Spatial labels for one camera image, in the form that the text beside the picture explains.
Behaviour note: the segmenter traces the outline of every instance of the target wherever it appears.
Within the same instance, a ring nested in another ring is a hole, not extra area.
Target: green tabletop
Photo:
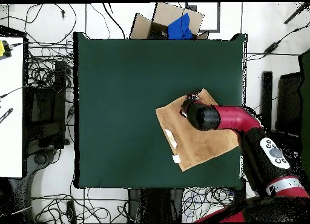
[[[239,147],[182,172],[155,109],[201,88],[218,104],[241,106],[244,44],[245,35],[169,41],[91,40],[75,33],[75,185],[240,186]]]
[[[302,96],[302,168],[310,183],[310,50],[298,57],[303,83],[300,87]]]

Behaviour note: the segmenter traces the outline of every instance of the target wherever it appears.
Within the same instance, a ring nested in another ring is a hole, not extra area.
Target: blue fabric
[[[188,28],[189,24],[190,17],[188,13],[175,20],[168,26],[169,39],[191,39],[193,35]]]

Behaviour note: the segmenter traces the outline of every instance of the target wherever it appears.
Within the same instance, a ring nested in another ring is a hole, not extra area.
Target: power adapter
[[[279,45],[278,42],[274,42],[272,43],[265,51],[264,51],[264,54],[267,55],[267,54],[270,54],[271,52],[273,52]]]
[[[77,218],[73,200],[69,200],[67,202],[67,216],[71,224],[77,224]]]

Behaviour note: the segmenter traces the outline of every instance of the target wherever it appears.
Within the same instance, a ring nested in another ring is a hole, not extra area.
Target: white tag
[[[174,137],[173,137],[173,135],[172,135],[172,132],[171,132],[170,130],[168,130],[168,129],[165,129],[165,131],[166,131],[166,134],[167,134],[167,136],[168,136],[168,138],[169,138],[169,140],[170,140],[170,143],[172,144],[172,147],[173,147],[174,149],[176,149],[176,147],[177,147],[177,142],[176,142],[176,140],[174,139]]]
[[[172,158],[173,158],[173,160],[174,160],[175,163],[181,163],[181,159],[180,159],[180,157],[179,157],[178,154],[176,154],[175,156],[172,155]]]

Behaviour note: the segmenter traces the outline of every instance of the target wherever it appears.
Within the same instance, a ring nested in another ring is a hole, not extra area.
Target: cloth
[[[190,17],[188,13],[181,16],[168,26],[168,38],[169,39],[191,39],[193,34],[188,28],[190,24]]]
[[[203,89],[199,95],[205,104],[217,105],[209,93]],[[181,105],[186,96],[169,105],[156,109],[160,126],[173,151],[175,162],[180,159],[182,171],[204,163],[214,157],[229,152],[238,146],[237,135],[232,130],[199,131],[180,115]]]

